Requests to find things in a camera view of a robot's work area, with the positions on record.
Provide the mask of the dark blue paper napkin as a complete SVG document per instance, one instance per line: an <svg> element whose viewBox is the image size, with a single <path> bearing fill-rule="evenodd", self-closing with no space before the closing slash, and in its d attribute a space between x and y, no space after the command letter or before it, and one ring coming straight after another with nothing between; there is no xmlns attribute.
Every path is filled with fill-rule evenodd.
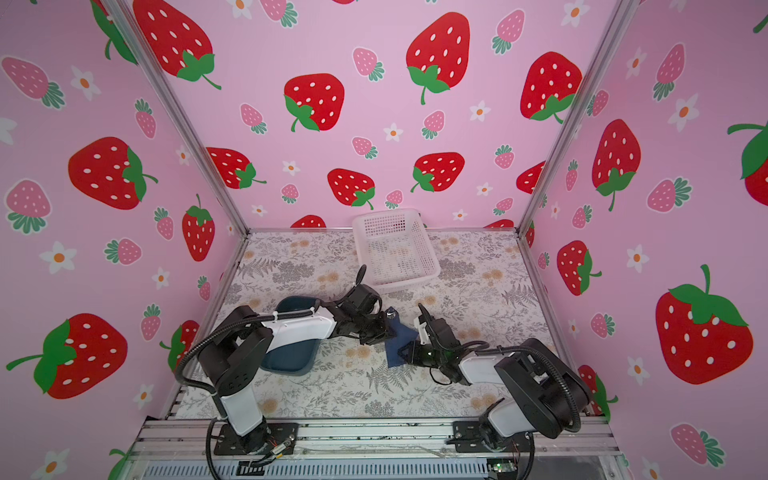
<svg viewBox="0 0 768 480"><path fill-rule="evenodd" d="M407 361L400 356L399 351L407 344L417 340L419 334L416 330L401 323L399 313L393 307L386 310L386 316L393 337L385 341L385 353L387 367L393 369L407 363Z"/></svg>

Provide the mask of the aluminium corner post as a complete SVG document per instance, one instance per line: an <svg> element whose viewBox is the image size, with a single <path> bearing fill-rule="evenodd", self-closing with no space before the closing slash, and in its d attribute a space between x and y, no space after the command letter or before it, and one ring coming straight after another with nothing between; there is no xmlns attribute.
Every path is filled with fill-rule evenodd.
<svg viewBox="0 0 768 480"><path fill-rule="evenodd" d="M552 178L559 168L576 132L586 113L588 101L600 86L607 68L620 46L622 39L631 25L632 19L640 2L635 0L618 1L612 16L606 26L602 39L591 59L589 67L584 73L581 87L576 98L568 109L568 115L564 120L560 132L555 138L549 157L546 159L542 173L534 188L533 195L522 217L521 224L517 227L520 238L527 233L539 208L544 194L547 192Z"/></svg>
<svg viewBox="0 0 768 480"><path fill-rule="evenodd" d="M208 186L227 214L237 235L247 238L250 230L239 209L232 200L228 189L219 177L210 155L197 135L194 125L184 111L171 85L166 80L166 73L155 59L150 45L140 32L131 8L131 1L106 0L107 11L112 15L117 29L122 34L129 48L135 55L138 65L161 101L184 145L193 155L198 169L205 177Z"/></svg>

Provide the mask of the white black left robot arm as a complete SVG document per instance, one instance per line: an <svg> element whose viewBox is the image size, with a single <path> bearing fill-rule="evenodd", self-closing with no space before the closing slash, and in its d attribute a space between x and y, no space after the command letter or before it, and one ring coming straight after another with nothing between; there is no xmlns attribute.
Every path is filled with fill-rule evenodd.
<svg viewBox="0 0 768 480"><path fill-rule="evenodd" d="M272 439L253 382L272 351L336 337L376 345L395 337L396 311L384 309L370 287L359 284L338 300L300 299L299 309L256 313L233 310L208 336L183 354L174 369L178 383L210 394L218 418L246 453L263 452Z"/></svg>

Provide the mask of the white perforated plastic basket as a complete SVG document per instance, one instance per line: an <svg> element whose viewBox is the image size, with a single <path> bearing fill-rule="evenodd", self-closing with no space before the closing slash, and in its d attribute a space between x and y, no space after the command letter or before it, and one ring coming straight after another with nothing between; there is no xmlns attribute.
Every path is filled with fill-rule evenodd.
<svg viewBox="0 0 768 480"><path fill-rule="evenodd" d="M381 294L423 286L441 272L432 242L415 209L356 217L352 231L364 281Z"/></svg>

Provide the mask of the dark teal plastic tray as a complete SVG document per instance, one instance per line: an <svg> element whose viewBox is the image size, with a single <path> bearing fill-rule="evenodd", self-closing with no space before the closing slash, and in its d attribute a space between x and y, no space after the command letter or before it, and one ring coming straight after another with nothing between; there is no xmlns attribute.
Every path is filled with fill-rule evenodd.
<svg viewBox="0 0 768 480"><path fill-rule="evenodd" d="M317 298L307 296L289 296L277 304L279 313L305 310L312 307ZM319 339L305 340L276 348L267 353L260 369L273 374L303 376L313 368Z"/></svg>

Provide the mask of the aluminium corner post left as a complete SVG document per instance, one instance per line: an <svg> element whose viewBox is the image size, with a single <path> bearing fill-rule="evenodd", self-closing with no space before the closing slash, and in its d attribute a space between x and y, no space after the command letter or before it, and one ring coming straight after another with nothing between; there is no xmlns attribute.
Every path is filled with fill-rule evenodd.
<svg viewBox="0 0 768 480"><path fill-rule="evenodd" d="M232 200L228 189L219 177L210 155L197 135L194 125L184 111L171 85L166 80L166 73L155 59L150 45L140 32L131 8L131 1L106 0L107 11L112 15L117 29L122 34L129 48L135 55L138 65L161 101L184 145L193 155L198 169L205 177L208 186L227 214L237 235L247 238L250 230L239 209Z"/></svg>

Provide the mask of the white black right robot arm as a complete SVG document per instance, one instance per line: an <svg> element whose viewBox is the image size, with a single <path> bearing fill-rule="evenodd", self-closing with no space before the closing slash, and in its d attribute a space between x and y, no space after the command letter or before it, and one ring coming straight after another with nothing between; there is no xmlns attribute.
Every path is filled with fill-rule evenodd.
<svg viewBox="0 0 768 480"><path fill-rule="evenodd" d="M440 373L444 386L492 384L508 392L477 419L456 423L447 444L459 452L503 452L536 433L556 439L581 431L591 389L540 340L496 347L482 340L463 343L444 319L424 306L419 310L415 336L390 354L397 362Z"/></svg>

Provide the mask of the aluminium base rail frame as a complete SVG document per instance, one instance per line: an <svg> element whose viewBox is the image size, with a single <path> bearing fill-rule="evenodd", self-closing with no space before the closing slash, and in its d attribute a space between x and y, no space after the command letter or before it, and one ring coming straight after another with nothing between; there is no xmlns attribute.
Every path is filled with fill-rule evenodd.
<svg viewBox="0 0 768 480"><path fill-rule="evenodd" d="M589 417L556 439L515 435L499 451L469 418L278 419L282 452L246 454L206 420L148 421L115 451L113 479L630 479L607 425Z"/></svg>

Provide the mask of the aluminium corner post right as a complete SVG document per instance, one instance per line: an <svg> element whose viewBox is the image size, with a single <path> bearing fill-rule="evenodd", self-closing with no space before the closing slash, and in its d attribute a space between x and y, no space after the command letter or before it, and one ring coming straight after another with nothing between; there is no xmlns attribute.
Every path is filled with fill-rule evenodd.
<svg viewBox="0 0 768 480"><path fill-rule="evenodd" d="M640 2L635 0L618 1L612 16L606 26L602 39L591 59L589 67L584 73L581 87L576 98L568 109L568 115L564 120L560 132L555 138L549 157L546 159L542 173L534 188L533 195L522 217L521 224L517 227L520 238L527 233L539 208L544 194L547 192L552 178L559 168L576 132L586 113L588 101L600 86L607 68L620 46L622 39L631 25L632 19Z"/></svg>

